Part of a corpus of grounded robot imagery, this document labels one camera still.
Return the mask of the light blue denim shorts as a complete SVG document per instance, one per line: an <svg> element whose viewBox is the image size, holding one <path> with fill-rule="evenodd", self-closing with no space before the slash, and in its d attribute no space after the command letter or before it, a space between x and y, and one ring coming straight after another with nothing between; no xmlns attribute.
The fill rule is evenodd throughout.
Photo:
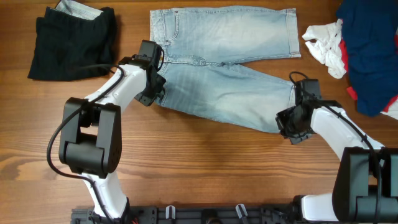
<svg viewBox="0 0 398 224"><path fill-rule="evenodd" d="M165 53L157 104L217 122L277 133L295 103L292 82L258 72L257 60L300 57L294 8L186 7L150 12L150 39Z"/></svg>

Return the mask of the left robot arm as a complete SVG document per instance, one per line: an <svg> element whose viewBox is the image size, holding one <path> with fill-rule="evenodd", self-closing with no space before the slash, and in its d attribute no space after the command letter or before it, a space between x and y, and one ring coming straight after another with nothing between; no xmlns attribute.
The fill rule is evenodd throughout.
<svg viewBox="0 0 398 224"><path fill-rule="evenodd" d="M115 74L85 98L69 98L63 121L52 138L60 137L58 157L86 184L95 205L72 223L133 223L129 199L121 190L116 168L122 152L121 115L131 101L150 106L164 94L164 51L143 40L138 54L124 57Z"/></svg>

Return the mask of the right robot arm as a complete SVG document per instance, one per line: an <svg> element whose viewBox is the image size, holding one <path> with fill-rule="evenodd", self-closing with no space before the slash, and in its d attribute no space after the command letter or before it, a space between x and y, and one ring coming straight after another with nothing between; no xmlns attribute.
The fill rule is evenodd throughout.
<svg viewBox="0 0 398 224"><path fill-rule="evenodd" d="M397 149L373 140L341 105L323 100L316 79L294 82L295 105L279 112L281 135L298 144L321 136L340 160L333 191L294 198L291 219L313 223L397 223Z"/></svg>

